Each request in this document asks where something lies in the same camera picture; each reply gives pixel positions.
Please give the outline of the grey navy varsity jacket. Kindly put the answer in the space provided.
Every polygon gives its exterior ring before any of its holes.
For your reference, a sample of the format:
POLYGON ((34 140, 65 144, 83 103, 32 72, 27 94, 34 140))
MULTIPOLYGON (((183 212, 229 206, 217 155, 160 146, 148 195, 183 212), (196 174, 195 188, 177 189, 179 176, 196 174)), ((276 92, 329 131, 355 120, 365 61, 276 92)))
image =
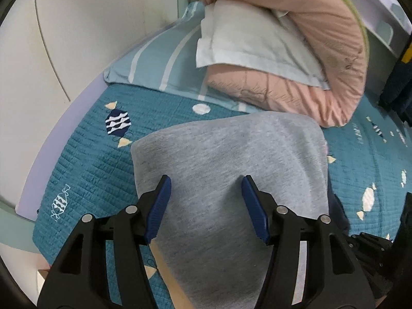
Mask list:
POLYGON ((138 194, 161 176, 171 197, 154 241, 194 308, 253 308, 271 248, 253 229, 241 193, 243 176, 296 214, 330 215, 349 231, 328 176, 327 143, 308 116, 261 112, 194 121, 133 143, 138 194))

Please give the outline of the folded dark clothes pile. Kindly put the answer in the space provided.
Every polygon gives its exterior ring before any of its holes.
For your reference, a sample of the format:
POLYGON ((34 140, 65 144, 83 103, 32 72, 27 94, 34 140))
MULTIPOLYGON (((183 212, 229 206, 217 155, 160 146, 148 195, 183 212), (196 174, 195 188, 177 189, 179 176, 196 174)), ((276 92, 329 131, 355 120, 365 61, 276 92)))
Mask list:
POLYGON ((152 240, 149 247, 156 261, 157 269, 159 270, 159 273, 168 288, 174 307, 176 309, 194 309, 193 304, 190 302, 189 298, 180 287, 180 284, 171 273, 168 265, 165 263, 156 241, 152 240))

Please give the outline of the teal candy-print bed sheet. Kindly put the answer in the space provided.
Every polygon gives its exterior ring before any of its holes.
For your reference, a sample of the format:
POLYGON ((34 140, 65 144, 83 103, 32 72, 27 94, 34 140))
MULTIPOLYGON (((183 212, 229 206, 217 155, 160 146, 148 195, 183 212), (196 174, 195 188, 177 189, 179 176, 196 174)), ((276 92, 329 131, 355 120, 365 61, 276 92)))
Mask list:
MULTIPOLYGON (((110 216, 138 198, 130 146, 107 132, 114 114, 127 122, 122 135, 138 140, 162 128, 221 120, 241 113, 212 103, 113 84, 92 105, 68 139, 40 203, 33 242, 53 262, 81 216, 110 216)), ((365 95, 353 118, 326 128, 332 187, 353 231, 393 238, 404 197, 411 190, 411 131, 365 95)))

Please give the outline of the yellow navy puffer jacket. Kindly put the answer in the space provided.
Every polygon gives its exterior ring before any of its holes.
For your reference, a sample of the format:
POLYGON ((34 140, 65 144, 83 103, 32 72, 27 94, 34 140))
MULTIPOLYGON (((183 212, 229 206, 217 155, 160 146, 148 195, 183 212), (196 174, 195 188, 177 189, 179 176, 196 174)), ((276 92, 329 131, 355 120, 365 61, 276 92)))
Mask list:
POLYGON ((394 65, 379 97, 379 106, 394 111, 402 122, 411 126, 412 101, 411 37, 394 65))

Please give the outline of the white pillow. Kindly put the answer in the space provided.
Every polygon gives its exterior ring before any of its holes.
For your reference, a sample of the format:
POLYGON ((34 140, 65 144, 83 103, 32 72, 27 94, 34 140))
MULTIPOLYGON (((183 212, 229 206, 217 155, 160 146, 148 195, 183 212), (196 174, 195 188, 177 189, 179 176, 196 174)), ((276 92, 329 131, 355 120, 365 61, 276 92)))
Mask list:
POLYGON ((218 0, 205 7, 200 30, 198 68, 234 65, 330 89, 314 50, 286 12, 218 0))

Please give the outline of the blue striped pillow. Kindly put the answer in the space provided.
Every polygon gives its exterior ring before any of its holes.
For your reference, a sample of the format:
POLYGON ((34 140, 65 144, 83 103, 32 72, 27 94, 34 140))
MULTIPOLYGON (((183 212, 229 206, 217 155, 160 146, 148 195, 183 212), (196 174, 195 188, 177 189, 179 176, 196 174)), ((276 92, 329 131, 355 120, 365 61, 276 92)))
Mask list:
POLYGON ((195 63, 204 17, 204 5, 190 3, 182 18, 108 67, 103 73, 105 82, 162 91, 237 112, 260 112, 260 108, 206 85, 207 69, 197 68, 195 63))

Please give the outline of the pink quilt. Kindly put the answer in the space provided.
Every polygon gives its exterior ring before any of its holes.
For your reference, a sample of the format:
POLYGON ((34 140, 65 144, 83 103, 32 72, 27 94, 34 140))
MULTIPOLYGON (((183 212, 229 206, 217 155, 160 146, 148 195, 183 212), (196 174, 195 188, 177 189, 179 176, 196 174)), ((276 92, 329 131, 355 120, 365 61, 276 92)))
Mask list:
POLYGON ((364 90, 369 41, 350 0, 202 0, 196 52, 207 86, 276 112, 346 125, 364 90))

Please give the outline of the green quilt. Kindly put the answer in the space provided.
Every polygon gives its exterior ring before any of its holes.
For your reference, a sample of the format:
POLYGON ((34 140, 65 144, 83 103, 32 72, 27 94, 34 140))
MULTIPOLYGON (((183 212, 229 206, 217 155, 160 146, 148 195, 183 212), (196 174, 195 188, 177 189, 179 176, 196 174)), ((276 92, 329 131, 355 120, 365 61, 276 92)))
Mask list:
POLYGON ((369 42, 369 39, 368 39, 368 36, 367 36, 367 31, 365 29, 364 22, 362 21, 362 18, 360 16, 360 14, 358 13, 357 8, 355 7, 355 5, 353 4, 353 2, 351 0, 342 0, 342 1, 347 5, 349 10, 352 12, 352 14, 354 15, 354 17, 355 17, 355 19, 356 19, 356 21, 357 21, 357 23, 360 27, 362 37, 363 37, 363 40, 364 40, 364 45, 365 45, 365 54, 366 54, 367 59, 369 59, 369 57, 370 57, 370 42, 369 42))

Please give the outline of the mint green bunk bed frame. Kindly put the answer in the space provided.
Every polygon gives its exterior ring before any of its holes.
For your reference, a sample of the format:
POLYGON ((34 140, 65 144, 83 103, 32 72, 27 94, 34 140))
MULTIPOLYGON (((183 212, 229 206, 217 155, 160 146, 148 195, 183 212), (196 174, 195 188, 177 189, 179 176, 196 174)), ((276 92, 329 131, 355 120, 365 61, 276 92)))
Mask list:
POLYGON ((33 242, 35 223, 16 214, 14 208, 1 201, 1 243, 30 253, 39 253, 33 242))

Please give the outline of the purple wall shelf unit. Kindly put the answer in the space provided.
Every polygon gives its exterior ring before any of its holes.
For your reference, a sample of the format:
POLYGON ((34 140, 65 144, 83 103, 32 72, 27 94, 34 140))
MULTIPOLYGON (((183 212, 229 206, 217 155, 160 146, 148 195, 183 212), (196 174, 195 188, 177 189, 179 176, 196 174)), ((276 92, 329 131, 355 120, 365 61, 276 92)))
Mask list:
POLYGON ((411 35, 411 22, 398 0, 351 0, 366 28, 396 57, 411 35))

